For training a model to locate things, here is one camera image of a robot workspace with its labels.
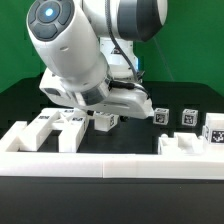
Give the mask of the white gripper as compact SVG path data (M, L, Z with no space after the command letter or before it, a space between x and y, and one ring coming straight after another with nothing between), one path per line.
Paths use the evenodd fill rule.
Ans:
M153 115L152 101L146 89L137 83L109 82L109 95L104 96L106 83L90 94L69 92L49 69L44 72L40 89L55 104L83 111L111 113L138 119Z

